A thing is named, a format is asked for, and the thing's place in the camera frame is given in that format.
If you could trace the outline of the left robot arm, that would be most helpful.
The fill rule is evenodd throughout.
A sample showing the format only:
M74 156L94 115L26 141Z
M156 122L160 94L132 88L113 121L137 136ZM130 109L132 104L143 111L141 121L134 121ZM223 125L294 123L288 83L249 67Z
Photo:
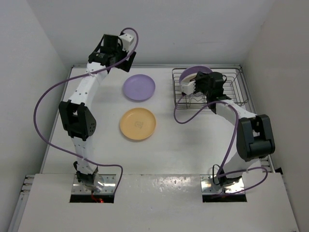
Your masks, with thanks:
M72 139L77 161L73 164L78 182L86 189L99 193L104 188L104 179L98 173L98 165L90 163L93 155L92 136L97 122L91 113L91 105L98 87L109 74L114 64L128 72L136 55L129 54L135 37L128 33L103 35L95 50L88 57L86 77L83 77L67 101L59 104L59 112L64 130Z

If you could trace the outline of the cream plate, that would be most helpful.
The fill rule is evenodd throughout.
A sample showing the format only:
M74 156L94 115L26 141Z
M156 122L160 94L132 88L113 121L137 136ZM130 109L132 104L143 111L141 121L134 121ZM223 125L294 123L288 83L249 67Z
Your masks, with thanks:
M196 73L193 73L193 74L190 74L190 75L186 75L186 76L181 76L180 79L179 79L179 83L182 85L182 84L188 84L190 82L190 79L195 76Z

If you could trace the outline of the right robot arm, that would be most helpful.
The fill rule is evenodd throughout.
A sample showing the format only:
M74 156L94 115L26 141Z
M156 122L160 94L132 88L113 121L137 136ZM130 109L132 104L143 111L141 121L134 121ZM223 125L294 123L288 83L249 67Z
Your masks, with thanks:
M238 181L258 160L275 152L275 141L269 116L257 115L238 106L224 94L226 79L219 72L198 71L190 80L195 92L206 96L207 107L225 118L234 130L226 155L213 178L221 187Z

